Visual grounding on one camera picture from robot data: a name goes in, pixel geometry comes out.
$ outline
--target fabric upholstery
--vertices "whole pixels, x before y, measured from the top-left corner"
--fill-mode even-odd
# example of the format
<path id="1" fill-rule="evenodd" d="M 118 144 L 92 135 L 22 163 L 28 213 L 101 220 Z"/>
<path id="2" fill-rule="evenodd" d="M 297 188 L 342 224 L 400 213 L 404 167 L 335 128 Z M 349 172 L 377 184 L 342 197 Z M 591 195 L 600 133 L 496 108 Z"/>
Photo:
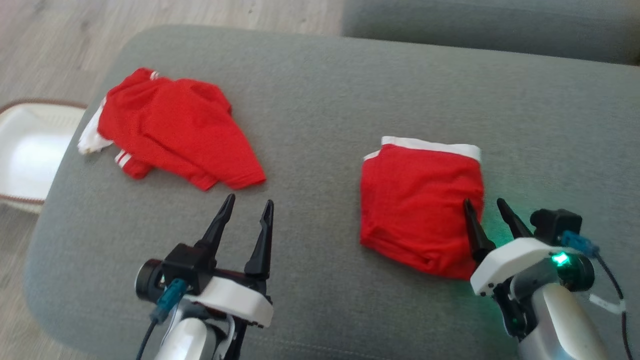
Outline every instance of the fabric upholstery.
<path id="1" fill-rule="evenodd" d="M 346 0 L 342 34 L 612 63 L 640 61 L 635 0 Z"/>
<path id="2" fill-rule="evenodd" d="M 538 208 L 584 217 L 627 295 L 640 334 L 640 143 L 635 67 L 433 45 L 163 26 L 124 48 L 90 104 L 36 226 L 24 287 L 57 340 L 98 355 L 135 355 L 152 305 L 136 298 L 138 268 L 194 243 L 230 192 L 202 193 L 154 171 L 114 166 L 118 149 L 85 157 L 75 142 L 104 94 L 138 67 L 217 84 L 268 181 L 237 192 L 218 251 L 223 268 L 250 257 L 267 199 L 275 202 L 268 329 L 250 329 L 243 359 L 514 359 L 490 299 L 469 283 L 422 274 L 362 247 L 362 156 L 382 135 L 483 150 L 483 224 L 510 235 L 495 199 L 526 219 Z M 594 291 L 614 292 L 604 273 Z M 618 318 L 582 303 L 613 359 Z M 163 335 L 157 328 L 146 352 Z"/>

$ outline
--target red clothing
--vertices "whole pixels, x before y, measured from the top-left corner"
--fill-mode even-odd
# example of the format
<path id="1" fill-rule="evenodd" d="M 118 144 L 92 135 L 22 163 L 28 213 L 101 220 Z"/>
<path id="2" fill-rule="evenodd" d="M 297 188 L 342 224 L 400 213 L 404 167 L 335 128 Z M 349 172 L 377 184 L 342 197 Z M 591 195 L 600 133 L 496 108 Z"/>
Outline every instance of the red clothing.
<path id="1" fill-rule="evenodd" d="M 125 154 L 116 162 L 135 179 L 157 167 L 202 190 L 217 181 L 240 189 L 266 177 L 215 85 L 173 81 L 138 69 L 107 93 L 98 132 Z"/>
<path id="2" fill-rule="evenodd" d="M 362 165 L 360 243 L 422 272 L 469 280 L 476 264 L 462 203 L 469 198 L 481 217 L 483 197 L 477 159 L 387 143 Z"/>

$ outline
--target white stripe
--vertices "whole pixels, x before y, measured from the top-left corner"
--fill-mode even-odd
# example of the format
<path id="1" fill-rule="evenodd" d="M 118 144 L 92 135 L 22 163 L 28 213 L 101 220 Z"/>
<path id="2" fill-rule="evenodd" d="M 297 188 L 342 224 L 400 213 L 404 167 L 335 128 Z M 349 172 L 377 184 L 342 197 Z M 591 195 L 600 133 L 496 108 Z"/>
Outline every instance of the white stripe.
<path id="1" fill-rule="evenodd" d="M 125 156 L 122 156 L 122 159 L 120 160 L 120 162 L 118 162 L 118 166 L 121 168 L 124 167 L 124 165 L 126 165 L 130 159 L 131 159 L 131 154 L 126 154 Z"/>
<path id="2" fill-rule="evenodd" d="M 376 156 L 378 156 L 378 155 L 380 155 L 380 150 L 378 150 L 378 151 L 374 151 L 374 152 L 370 153 L 369 155 L 365 156 L 365 157 L 364 157 L 364 161 L 367 161 L 367 160 L 369 160 L 369 159 L 373 159 L 373 158 L 375 158 L 375 157 L 376 157 Z"/>
<path id="3" fill-rule="evenodd" d="M 466 143 L 456 143 L 452 145 L 447 145 L 445 143 L 427 142 L 420 139 L 397 138 L 395 136 L 383 136 L 382 145 L 386 145 L 386 144 L 405 147 L 407 149 L 450 152 L 452 154 L 466 156 L 468 158 L 472 158 L 480 162 L 480 153 L 481 153 L 480 148 L 475 145 L 469 145 Z"/>
<path id="4" fill-rule="evenodd" d="M 113 158 L 113 161 L 115 161 L 116 163 L 118 163 L 118 161 L 120 161 L 120 157 L 124 155 L 124 150 L 120 150 L 120 152 L 116 155 L 115 158 Z"/>
<path id="5" fill-rule="evenodd" d="M 589 301 L 591 301 L 592 303 L 596 304 L 597 306 L 600 306 L 601 308 L 605 309 L 606 311 L 609 311 L 610 313 L 614 313 L 614 314 L 622 314 L 623 311 L 627 310 L 627 303 L 624 300 L 620 300 L 620 303 L 618 305 L 616 304 L 612 304 L 606 300 L 604 300 L 603 298 L 599 297 L 598 295 L 595 294 L 591 294 L 589 296 Z"/>

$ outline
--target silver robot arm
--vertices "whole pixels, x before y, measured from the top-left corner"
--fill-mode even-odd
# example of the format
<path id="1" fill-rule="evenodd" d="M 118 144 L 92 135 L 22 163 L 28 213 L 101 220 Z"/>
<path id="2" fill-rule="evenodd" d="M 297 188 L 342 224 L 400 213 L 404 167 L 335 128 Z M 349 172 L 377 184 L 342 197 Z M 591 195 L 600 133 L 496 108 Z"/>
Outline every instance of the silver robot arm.
<path id="1" fill-rule="evenodd" d="M 565 231 L 578 233 L 582 219 L 565 210 L 534 213 L 535 234 L 498 200 L 514 240 L 496 249 L 465 201 L 467 232 L 478 264 L 474 293 L 491 296 L 502 311 L 505 330 L 518 340 L 522 360 L 606 360 L 605 345 L 572 291 L 591 288 L 591 262 L 577 250 L 556 246 Z"/>
<path id="2" fill-rule="evenodd" d="M 273 305 L 266 281 L 271 269 L 273 201 L 267 201 L 262 227 L 243 272 L 217 267 L 216 252 L 231 217 L 235 195 L 227 197 L 201 240 L 178 244 L 163 260 L 139 270 L 136 294 L 156 304 L 138 359 L 155 324 L 171 315 L 156 360 L 237 360 L 247 327 L 269 327 Z"/>

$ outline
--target white basket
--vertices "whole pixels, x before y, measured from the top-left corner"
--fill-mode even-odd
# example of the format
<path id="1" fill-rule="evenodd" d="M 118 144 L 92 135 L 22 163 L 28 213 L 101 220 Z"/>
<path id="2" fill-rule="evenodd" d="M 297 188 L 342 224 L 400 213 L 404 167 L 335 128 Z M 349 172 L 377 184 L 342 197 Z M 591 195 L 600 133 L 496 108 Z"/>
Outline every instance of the white basket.
<path id="1" fill-rule="evenodd" d="M 85 109 L 38 99 L 0 108 L 0 202 L 40 212 Z"/>

